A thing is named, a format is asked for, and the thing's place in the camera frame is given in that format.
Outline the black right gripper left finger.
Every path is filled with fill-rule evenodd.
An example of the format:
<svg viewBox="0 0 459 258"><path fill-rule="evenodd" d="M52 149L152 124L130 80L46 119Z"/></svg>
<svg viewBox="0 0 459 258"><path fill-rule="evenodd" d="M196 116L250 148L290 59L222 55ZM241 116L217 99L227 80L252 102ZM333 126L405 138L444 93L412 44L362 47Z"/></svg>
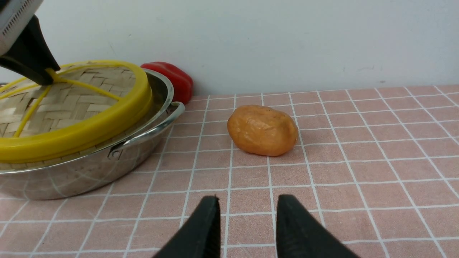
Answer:
<svg viewBox="0 0 459 258"><path fill-rule="evenodd" d="M194 212L154 258L220 258L219 199L204 196Z"/></svg>

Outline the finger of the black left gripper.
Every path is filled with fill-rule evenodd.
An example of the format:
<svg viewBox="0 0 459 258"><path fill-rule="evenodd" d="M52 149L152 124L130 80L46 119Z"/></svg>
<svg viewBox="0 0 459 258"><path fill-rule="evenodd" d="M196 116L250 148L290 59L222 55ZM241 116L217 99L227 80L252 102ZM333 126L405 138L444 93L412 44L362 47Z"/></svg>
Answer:
<svg viewBox="0 0 459 258"><path fill-rule="evenodd" d="M10 50L1 55L0 65L38 85L48 86L54 83L48 69L57 72L60 66L49 50L36 15L28 22Z"/></svg>

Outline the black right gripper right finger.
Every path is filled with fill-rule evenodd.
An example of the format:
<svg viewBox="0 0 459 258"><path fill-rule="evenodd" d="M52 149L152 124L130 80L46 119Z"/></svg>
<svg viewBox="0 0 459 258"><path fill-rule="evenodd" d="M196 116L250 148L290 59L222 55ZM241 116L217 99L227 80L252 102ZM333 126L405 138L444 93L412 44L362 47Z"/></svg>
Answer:
<svg viewBox="0 0 459 258"><path fill-rule="evenodd" d="M276 215L279 258L358 258L328 232L294 195L279 195Z"/></svg>

